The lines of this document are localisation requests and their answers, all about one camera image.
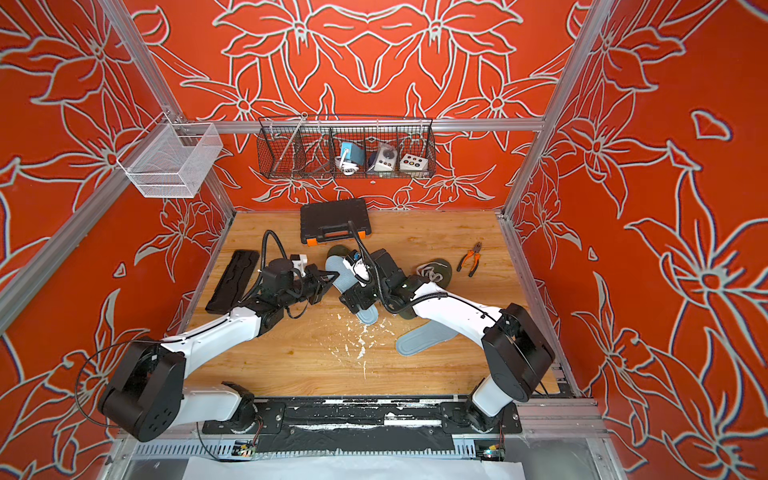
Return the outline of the grey insole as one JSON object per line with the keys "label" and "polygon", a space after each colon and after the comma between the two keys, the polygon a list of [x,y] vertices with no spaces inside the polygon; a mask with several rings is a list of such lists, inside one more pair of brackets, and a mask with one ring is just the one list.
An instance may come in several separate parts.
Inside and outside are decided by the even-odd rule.
{"label": "grey insole", "polygon": [[395,348],[401,356],[410,357],[450,341],[457,335],[458,332],[454,329],[430,320],[424,325],[401,335],[396,340]]}
{"label": "grey insole", "polygon": [[[341,256],[332,255],[325,261],[325,268],[328,271],[334,271],[339,276],[334,280],[333,285],[340,293],[346,293],[351,287],[358,284],[353,272],[344,264]],[[375,306],[366,309],[358,309],[355,316],[364,325],[373,325],[379,318],[378,310]]]}

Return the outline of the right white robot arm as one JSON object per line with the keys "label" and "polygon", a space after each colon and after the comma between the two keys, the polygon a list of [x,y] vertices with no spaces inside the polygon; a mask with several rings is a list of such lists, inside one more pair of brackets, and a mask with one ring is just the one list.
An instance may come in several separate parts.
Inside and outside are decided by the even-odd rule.
{"label": "right white robot arm", "polygon": [[531,399],[556,355],[524,307],[515,303],[505,308],[487,306],[453,294],[422,275],[406,276],[386,250],[368,251],[353,222],[345,230],[355,239],[358,254],[346,267],[355,284],[340,297],[350,312],[377,304],[393,315],[411,310],[483,350],[489,375],[464,407],[471,428],[490,431],[505,407]]}

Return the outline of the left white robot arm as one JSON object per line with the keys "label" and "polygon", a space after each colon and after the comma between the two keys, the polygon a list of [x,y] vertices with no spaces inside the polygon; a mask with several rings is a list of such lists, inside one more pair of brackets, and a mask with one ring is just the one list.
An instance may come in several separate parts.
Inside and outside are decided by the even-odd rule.
{"label": "left white robot arm", "polygon": [[188,377],[231,348],[268,333],[291,306],[319,303],[339,277],[286,253],[262,261],[255,284],[221,317],[184,333],[130,342],[102,393],[98,411],[140,442],[166,430],[208,421],[236,432],[254,427],[259,414],[253,394],[224,382],[211,388],[186,386]]}

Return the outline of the black tool case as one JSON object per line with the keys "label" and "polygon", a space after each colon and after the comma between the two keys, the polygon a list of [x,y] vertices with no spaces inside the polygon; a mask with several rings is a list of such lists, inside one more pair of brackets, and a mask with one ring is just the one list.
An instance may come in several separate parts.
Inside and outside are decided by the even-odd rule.
{"label": "black tool case", "polygon": [[349,223],[361,239],[372,235],[364,199],[346,199],[303,205],[300,208],[300,239],[308,246],[353,238]]}

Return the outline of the black foam tray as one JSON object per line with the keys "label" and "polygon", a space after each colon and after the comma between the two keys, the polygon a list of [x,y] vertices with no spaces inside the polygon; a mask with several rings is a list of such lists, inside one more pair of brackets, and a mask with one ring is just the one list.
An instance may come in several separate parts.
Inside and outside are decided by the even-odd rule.
{"label": "black foam tray", "polygon": [[243,298],[258,260],[256,250],[238,249],[232,254],[205,306],[208,314],[226,314]]}

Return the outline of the blue white box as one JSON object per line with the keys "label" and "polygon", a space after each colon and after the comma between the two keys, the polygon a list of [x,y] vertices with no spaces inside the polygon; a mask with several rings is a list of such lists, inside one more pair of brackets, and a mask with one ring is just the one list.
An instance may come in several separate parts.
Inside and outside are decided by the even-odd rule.
{"label": "blue white box", "polygon": [[340,161],[362,165],[365,160],[365,151],[354,142],[342,142],[340,149]]}

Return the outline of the white dotted box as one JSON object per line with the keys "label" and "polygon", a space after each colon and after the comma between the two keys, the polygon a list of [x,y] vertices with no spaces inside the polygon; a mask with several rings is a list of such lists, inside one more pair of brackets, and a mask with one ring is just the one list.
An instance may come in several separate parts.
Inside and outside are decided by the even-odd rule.
{"label": "white dotted box", "polygon": [[409,175],[428,171],[428,159],[414,154],[404,154],[399,162],[399,171]]}

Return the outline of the clear plastic bin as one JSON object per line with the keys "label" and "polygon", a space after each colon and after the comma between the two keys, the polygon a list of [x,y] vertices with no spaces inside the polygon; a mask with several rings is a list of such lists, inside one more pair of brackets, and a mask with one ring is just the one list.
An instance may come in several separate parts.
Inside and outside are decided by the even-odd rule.
{"label": "clear plastic bin", "polygon": [[161,124],[118,165],[145,198],[189,199],[198,194],[222,148],[213,124],[192,135]]}

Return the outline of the orange handled pliers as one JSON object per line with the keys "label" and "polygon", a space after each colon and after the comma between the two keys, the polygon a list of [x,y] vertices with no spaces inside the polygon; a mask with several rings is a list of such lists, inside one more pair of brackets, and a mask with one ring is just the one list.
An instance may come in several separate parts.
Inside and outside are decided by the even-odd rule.
{"label": "orange handled pliers", "polygon": [[479,264],[480,264],[480,258],[481,258],[481,249],[482,249],[482,243],[476,242],[472,248],[470,248],[460,259],[458,262],[458,266],[456,268],[457,272],[461,272],[462,270],[468,271],[468,276],[472,278],[476,271],[478,270]]}

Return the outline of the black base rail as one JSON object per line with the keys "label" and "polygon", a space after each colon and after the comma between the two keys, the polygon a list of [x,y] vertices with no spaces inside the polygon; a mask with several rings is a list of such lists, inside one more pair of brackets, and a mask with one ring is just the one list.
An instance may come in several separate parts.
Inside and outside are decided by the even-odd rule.
{"label": "black base rail", "polygon": [[415,454],[475,458],[522,432],[515,405],[478,427],[465,395],[262,397],[241,428],[206,421],[205,440],[237,440],[256,454]]}

